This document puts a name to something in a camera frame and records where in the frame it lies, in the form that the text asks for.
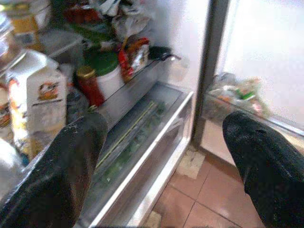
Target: white wall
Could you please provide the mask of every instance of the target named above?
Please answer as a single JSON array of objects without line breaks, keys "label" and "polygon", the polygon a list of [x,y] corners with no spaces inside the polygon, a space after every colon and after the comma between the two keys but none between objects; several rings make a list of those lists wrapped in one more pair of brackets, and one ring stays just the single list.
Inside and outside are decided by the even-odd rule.
[{"label": "white wall", "polygon": [[198,87],[200,61],[206,29],[209,0],[158,0],[154,29],[156,45],[168,46],[183,58],[181,65],[172,65],[161,81],[188,88]]},{"label": "white wall", "polygon": [[229,16],[217,73],[259,77],[270,110],[303,127],[304,1],[231,0]]}]

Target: crisper drawer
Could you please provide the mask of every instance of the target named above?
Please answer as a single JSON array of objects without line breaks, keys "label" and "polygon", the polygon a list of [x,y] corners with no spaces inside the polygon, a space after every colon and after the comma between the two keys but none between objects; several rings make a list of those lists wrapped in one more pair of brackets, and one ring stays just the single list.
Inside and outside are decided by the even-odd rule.
[{"label": "crisper drawer", "polygon": [[75,227],[140,225],[190,140],[192,94],[157,83],[109,132]]}]

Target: brown tile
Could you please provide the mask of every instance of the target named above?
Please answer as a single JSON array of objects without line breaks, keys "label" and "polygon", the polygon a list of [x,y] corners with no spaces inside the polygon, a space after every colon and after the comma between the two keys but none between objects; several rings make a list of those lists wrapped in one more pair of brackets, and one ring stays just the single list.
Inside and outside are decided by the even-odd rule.
[{"label": "brown tile", "polygon": [[197,202],[194,204],[185,224],[185,228],[192,227],[239,228],[239,226],[233,224]]},{"label": "brown tile", "polygon": [[245,228],[262,228],[236,168],[209,158],[212,167],[199,193],[198,202]]},{"label": "brown tile", "polygon": [[168,185],[155,204],[153,211],[161,215],[161,227],[182,227],[194,200]]},{"label": "brown tile", "polygon": [[196,200],[210,168],[211,164],[205,159],[196,179],[190,178],[187,175],[180,175],[178,172],[175,172],[169,184]]}]

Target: black object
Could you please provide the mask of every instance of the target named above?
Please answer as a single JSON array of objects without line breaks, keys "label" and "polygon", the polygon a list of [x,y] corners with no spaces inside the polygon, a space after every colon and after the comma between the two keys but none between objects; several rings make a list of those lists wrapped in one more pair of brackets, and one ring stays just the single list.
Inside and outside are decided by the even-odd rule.
[{"label": "black object", "polygon": [[234,112],[223,123],[245,192],[266,227],[304,227],[304,157],[269,126]]},{"label": "black object", "polygon": [[172,50],[169,47],[154,46],[149,48],[149,59],[165,61],[169,57],[175,57],[181,60],[180,57],[172,54]]},{"label": "black object", "polygon": [[78,220],[107,125],[88,114],[64,127],[0,202],[2,228],[69,228]]}]

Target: floor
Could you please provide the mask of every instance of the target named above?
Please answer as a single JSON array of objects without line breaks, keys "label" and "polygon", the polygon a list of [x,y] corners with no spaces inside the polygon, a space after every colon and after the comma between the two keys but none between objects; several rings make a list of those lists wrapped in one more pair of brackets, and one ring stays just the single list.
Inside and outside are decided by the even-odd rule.
[{"label": "floor", "polygon": [[237,169],[193,148],[185,153],[144,226],[264,227]]}]

